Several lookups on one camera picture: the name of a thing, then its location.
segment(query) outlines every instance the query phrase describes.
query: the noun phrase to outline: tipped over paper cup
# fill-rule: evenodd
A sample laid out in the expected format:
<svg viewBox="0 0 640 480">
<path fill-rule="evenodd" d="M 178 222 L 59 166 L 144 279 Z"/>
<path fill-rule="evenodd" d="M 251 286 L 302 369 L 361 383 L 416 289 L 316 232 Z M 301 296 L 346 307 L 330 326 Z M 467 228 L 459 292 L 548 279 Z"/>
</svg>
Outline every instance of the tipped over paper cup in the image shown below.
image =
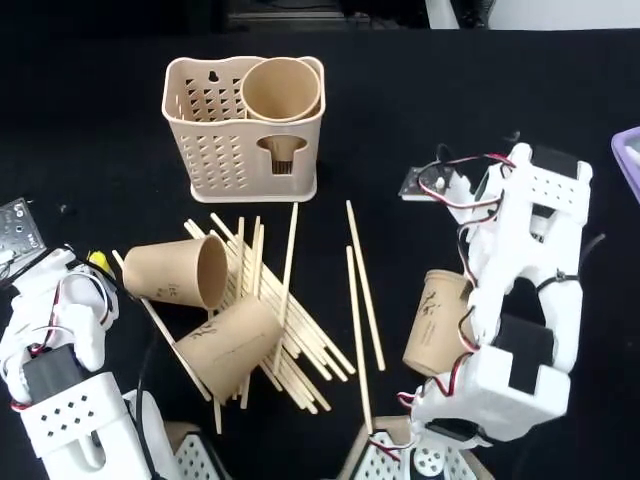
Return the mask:
<svg viewBox="0 0 640 480">
<path fill-rule="evenodd" d="M 424 279 L 418 306 L 402 361 L 426 376 L 451 370 L 466 350 L 458 337 L 458 323 L 467 313 L 467 279 L 446 270 L 430 270 Z M 462 331 L 471 335 L 469 319 Z"/>
<path fill-rule="evenodd" d="M 137 297 L 213 309 L 227 284 L 227 256 L 214 236 L 144 245 L 129 250 L 122 276 Z"/>
<path fill-rule="evenodd" d="M 176 343 L 209 391 L 223 403 L 278 343 L 274 313 L 248 295 Z"/>
</svg>

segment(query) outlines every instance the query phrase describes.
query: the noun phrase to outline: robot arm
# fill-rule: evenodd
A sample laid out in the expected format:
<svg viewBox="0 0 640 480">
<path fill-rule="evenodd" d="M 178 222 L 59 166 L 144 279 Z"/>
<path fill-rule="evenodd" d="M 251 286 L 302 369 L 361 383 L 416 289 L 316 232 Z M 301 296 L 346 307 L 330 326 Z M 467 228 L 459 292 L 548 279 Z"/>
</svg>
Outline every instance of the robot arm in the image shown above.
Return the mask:
<svg viewBox="0 0 640 480">
<path fill-rule="evenodd" d="M 123 398 L 102 368 L 105 334 L 118 318 L 115 288 L 68 249 L 51 252 L 18 278 L 19 295 L 0 341 L 0 372 L 34 452 L 49 478 L 148 479 L 153 467 L 180 478 L 162 417 L 144 392 Z M 145 459 L 134 419 L 144 417 L 153 465 Z"/>
<path fill-rule="evenodd" d="M 32 402 L 23 367 L 45 348 L 72 345 L 89 372 L 104 364 L 105 333 L 118 317 L 117 296 L 90 267 L 69 270 L 75 259 L 70 250 L 54 250 L 15 282 L 20 294 L 11 302 L 13 315 L 0 341 L 0 365 L 20 404 Z"/>
<path fill-rule="evenodd" d="M 461 225 L 469 225 L 468 260 L 463 261 L 475 287 L 468 301 L 475 348 L 452 372 L 438 376 L 440 384 L 451 382 L 453 394 L 443 394 L 435 381 L 428 381 L 418 389 L 411 414 L 415 430 L 455 448 L 512 440 L 566 412 L 567 374 L 580 329 L 577 274 L 592 171 L 574 161 L 573 169 L 556 172 L 533 157 L 531 147 L 516 145 L 508 174 L 503 165 L 489 167 L 475 194 L 455 171 L 446 181 L 435 178 L 421 185 L 432 198 L 438 186 L 445 186 L 439 192 L 445 203 L 455 199 L 478 205 L 462 212 L 449 208 Z M 403 198 L 418 199 L 407 185 Z M 488 207 L 480 205 L 498 198 L 497 213 L 484 221 Z M 518 277 L 537 287 L 544 327 L 502 314 L 504 295 Z"/>
</svg>

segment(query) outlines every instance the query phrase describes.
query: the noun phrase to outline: brown paper cup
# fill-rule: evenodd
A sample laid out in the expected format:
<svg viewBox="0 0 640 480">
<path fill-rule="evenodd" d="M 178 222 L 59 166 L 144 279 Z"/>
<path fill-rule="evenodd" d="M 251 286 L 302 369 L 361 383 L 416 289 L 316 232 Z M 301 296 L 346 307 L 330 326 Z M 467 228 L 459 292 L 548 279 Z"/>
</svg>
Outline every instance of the brown paper cup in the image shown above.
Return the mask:
<svg viewBox="0 0 640 480">
<path fill-rule="evenodd" d="M 273 312 L 248 295 L 184 337 L 176 347 L 224 404 L 271 352 L 282 332 Z"/>
<path fill-rule="evenodd" d="M 247 118 L 287 123 L 315 113 L 321 93 L 320 79 L 311 66 L 296 58 L 271 58 L 251 68 L 240 86 Z M 274 135 L 259 145 L 271 152 L 274 162 L 292 162 L 306 141 L 290 135 Z M 291 165 L 276 165 L 273 173 L 291 173 Z"/>
<path fill-rule="evenodd" d="M 426 376 L 451 370 L 456 358 L 465 352 L 458 337 L 458 322 L 467 313 L 463 298 L 467 280 L 457 273 L 431 270 L 425 277 L 424 290 L 402 361 Z M 467 337 L 472 336 L 468 320 L 462 324 Z"/>
<path fill-rule="evenodd" d="M 227 256 L 214 236 L 144 245 L 129 250 L 122 276 L 137 297 L 212 309 L 226 287 Z"/>
</svg>

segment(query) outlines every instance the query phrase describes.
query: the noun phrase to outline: beige plastic basket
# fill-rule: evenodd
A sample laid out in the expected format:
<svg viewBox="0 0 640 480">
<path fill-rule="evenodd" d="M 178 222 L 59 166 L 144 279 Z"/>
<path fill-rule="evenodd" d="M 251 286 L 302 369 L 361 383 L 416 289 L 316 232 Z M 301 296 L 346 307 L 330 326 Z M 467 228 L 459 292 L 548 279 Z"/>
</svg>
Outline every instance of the beige plastic basket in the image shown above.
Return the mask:
<svg viewBox="0 0 640 480">
<path fill-rule="evenodd" d="M 304 202 L 316 193 L 324 68 L 316 58 L 300 58 L 320 79 L 320 103 L 310 117 L 290 123 L 248 120 L 240 83 L 263 60 L 178 58 L 167 67 L 162 114 L 189 173 L 191 194 L 199 202 Z M 259 146 L 261 139 L 272 135 L 292 135 L 306 142 L 296 150 L 289 168 L 272 162 L 269 150 Z"/>
</svg>

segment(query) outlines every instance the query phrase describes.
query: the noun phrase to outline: black tablecloth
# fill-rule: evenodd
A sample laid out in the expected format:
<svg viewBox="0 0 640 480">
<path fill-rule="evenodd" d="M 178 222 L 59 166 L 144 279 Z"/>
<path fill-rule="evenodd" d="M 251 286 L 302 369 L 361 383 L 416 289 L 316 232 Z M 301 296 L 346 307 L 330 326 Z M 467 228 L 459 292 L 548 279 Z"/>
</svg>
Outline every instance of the black tablecloth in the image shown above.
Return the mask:
<svg viewBox="0 0 640 480">
<path fill-rule="evenodd" d="M 585 238 L 607 240 L 583 273 L 578 362 L 566 417 L 531 436 L 478 451 L 497 478 L 621 478 L 635 463 L 631 425 L 640 401 L 634 283 L 639 213 L 610 151 L 618 131 L 640 124 L 640 32 L 372 32 L 238 35 L 10 47 L 0 75 L 0 203 L 20 195 L 49 245 L 72 243 L 125 252 L 185 238 L 182 222 L 209 227 L 208 213 L 233 224 L 261 215 L 265 262 L 283 258 L 287 205 L 202 205 L 160 113 L 165 67 L 178 56 L 314 55 L 326 67 L 327 112 L 319 152 L 319 191 L 301 206 L 292 291 L 355 359 L 344 246 L 344 201 L 356 208 L 388 370 L 375 369 L 365 335 L 372 409 L 403 413 L 395 392 L 416 387 L 402 352 L 431 268 L 460 270 L 455 223 L 441 206 L 403 203 L 411 165 L 439 142 L 460 154 L 504 149 L 503 137 L 576 155 L 593 165 Z M 507 308 L 534 310 L 526 295 Z M 134 387 L 151 325 L 122 299 L 108 334 L 106 368 L 122 391 Z M 163 306 L 176 336 L 201 312 Z M 10 308 L 2 306 L 3 321 Z M 312 369 L 305 365 L 307 371 Z M 333 411 L 299 411 L 254 375 L 248 411 L 224 410 L 216 449 L 238 478 L 320 478 L 338 473 L 362 422 L 358 382 L 312 378 Z M 154 352 L 147 385 L 166 419 L 207 432 L 204 404 L 165 345 Z M 7 404 L 6 389 L 0 402 Z M 3 478 L 41 478 L 17 415 L 0 409 Z"/>
</svg>

